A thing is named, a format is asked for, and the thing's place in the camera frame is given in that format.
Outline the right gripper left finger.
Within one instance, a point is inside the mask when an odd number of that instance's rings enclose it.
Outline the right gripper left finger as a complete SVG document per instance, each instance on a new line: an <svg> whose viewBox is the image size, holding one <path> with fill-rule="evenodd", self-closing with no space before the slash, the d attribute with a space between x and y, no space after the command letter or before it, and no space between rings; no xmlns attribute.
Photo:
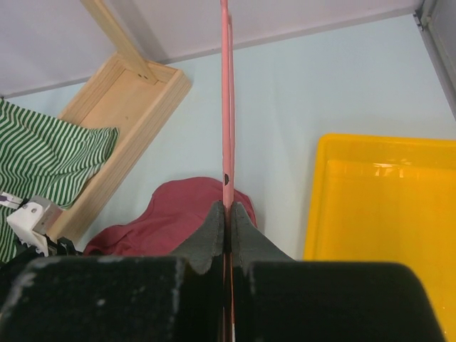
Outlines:
<svg viewBox="0 0 456 342"><path fill-rule="evenodd" d="M224 208L166 256L29 262L1 308L3 341L223 341Z"/></svg>

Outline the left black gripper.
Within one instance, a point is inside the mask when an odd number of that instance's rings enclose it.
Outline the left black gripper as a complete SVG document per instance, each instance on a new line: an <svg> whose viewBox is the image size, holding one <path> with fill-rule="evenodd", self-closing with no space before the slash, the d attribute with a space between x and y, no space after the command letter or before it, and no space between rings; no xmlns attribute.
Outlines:
<svg viewBox="0 0 456 342"><path fill-rule="evenodd" d="M83 252L78 251L73 242L65 237L62 237L53 242L46 237L44 249L21 241L18 237L14 239L16 247L16 256L4 263L1 262L2 271L12 271L26 266L30 261L41 257L56 257L56 256L82 256Z"/></svg>

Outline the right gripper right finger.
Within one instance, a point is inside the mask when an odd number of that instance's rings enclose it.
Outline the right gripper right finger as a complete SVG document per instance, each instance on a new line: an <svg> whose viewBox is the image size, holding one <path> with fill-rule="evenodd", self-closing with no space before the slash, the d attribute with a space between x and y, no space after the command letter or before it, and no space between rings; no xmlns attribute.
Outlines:
<svg viewBox="0 0 456 342"><path fill-rule="evenodd" d="M423 285L390 262L296 261L231 210L237 341L443 341Z"/></svg>

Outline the red tank top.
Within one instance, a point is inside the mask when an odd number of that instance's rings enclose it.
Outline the red tank top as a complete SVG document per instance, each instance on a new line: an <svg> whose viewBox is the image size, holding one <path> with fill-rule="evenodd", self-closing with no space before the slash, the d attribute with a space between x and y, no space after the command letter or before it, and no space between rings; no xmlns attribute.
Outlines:
<svg viewBox="0 0 456 342"><path fill-rule="evenodd" d="M164 256L193 234L221 199L222 183L211 177L166 182L137 219L105 228L87 243L83 254Z"/></svg>

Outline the pink wire hanger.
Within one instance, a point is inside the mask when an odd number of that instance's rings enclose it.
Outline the pink wire hanger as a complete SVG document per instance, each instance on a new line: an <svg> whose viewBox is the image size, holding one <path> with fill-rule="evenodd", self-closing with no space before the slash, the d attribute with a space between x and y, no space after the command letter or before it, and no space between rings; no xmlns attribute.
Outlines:
<svg viewBox="0 0 456 342"><path fill-rule="evenodd" d="M220 2L222 24L222 202L224 206L224 291L223 341L233 340L234 309L232 286L231 208L234 202L234 71L232 20L227 1Z"/></svg>

